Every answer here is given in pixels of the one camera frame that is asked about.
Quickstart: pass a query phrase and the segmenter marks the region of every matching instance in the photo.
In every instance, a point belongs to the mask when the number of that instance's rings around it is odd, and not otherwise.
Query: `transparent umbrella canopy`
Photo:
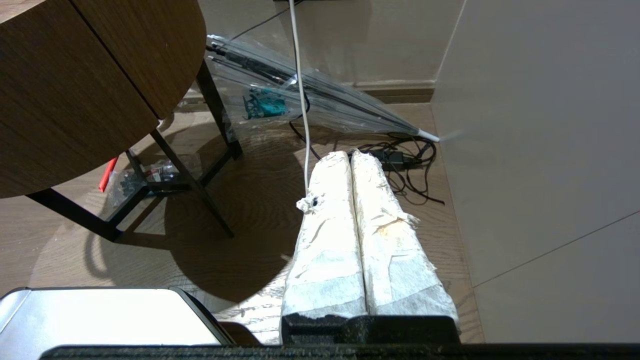
[[[209,35],[209,40],[207,50],[214,63],[213,74],[225,82],[230,92],[228,107],[242,113],[245,120],[288,122],[301,115],[293,61],[262,46],[229,42],[217,35]],[[374,97],[317,70],[303,69],[303,77],[308,121],[312,125],[343,133],[404,133],[440,141],[391,112]]]

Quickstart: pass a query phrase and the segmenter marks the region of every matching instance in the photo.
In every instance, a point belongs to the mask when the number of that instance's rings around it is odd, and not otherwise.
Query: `tangled wires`
[[[358,150],[362,152],[372,152],[379,151],[382,153],[390,153],[400,151],[399,148],[402,148],[402,164],[401,168],[404,169],[404,174],[402,174],[402,170],[398,170],[397,166],[394,162],[391,162],[386,156],[378,157],[378,159],[387,166],[387,180],[391,189],[396,194],[406,195],[406,191],[410,191],[420,195],[424,198],[424,202],[429,200],[439,202],[441,204],[445,204],[444,201],[439,199],[434,199],[429,196],[429,183],[427,181],[427,175],[429,174],[429,170],[433,165],[433,162],[436,158],[436,147],[435,144],[428,139],[420,138],[416,136],[409,136],[404,134],[394,134],[389,133],[387,136],[395,139],[391,142],[380,142],[374,144],[366,144],[358,147]],[[414,154],[409,151],[404,145],[407,143],[414,143],[418,151]],[[424,189],[417,188],[413,181],[411,180],[411,175],[409,170],[412,168],[424,167]],[[398,184],[392,174],[395,174],[395,177],[398,178],[400,184]]]

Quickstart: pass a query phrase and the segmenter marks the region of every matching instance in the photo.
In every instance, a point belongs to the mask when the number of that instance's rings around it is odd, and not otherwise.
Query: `teal object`
[[[264,117],[275,117],[284,115],[289,112],[287,104],[282,95],[274,92],[273,89],[256,89],[249,90],[249,99],[244,96],[244,109],[249,119],[261,119]]]

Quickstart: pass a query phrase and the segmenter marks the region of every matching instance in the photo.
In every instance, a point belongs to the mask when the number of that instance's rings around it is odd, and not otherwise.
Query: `power adapter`
[[[371,150],[368,153],[378,159],[382,170],[387,172],[417,168],[422,163],[420,159],[407,156],[401,151]]]

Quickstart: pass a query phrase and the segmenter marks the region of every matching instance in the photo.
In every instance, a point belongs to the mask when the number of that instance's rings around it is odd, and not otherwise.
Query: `white wrapped object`
[[[352,194],[347,154],[331,152],[320,159],[308,196],[297,203],[305,217],[287,276],[282,316],[367,314]]]
[[[418,241],[418,219],[402,211],[380,162],[351,157],[367,309],[370,315],[445,315],[458,312]]]

